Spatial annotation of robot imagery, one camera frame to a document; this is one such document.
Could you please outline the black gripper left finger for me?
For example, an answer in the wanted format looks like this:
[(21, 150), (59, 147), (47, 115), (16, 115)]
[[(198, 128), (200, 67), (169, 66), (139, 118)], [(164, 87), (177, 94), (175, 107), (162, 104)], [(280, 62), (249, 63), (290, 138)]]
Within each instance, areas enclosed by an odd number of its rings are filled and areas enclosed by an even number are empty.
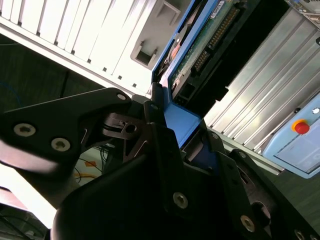
[(117, 88), (104, 88), (3, 113), (0, 160), (40, 180), (68, 179), (80, 155), (123, 140), (120, 166), (139, 157), (156, 164), (162, 203), (169, 213), (190, 215), (186, 172), (173, 130), (166, 124), (162, 85), (139, 103)]

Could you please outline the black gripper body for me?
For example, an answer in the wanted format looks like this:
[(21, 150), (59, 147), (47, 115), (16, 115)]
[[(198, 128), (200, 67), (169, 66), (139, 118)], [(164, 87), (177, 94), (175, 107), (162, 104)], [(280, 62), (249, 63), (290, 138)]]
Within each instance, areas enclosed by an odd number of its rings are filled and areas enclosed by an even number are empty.
[(211, 172), (184, 165), (191, 216), (163, 206), (154, 160), (141, 156), (72, 192), (59, 207), (53, 240), (239, 240)]

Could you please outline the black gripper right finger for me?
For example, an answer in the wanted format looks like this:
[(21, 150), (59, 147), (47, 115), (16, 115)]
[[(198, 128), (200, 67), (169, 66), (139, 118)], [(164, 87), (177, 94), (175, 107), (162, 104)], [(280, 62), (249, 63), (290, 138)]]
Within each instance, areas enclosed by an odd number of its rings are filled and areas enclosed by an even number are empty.
[(320, 236), (241, 150), (226, 153), (204, 130), (205, 230), (217, 240), (318, 240)]

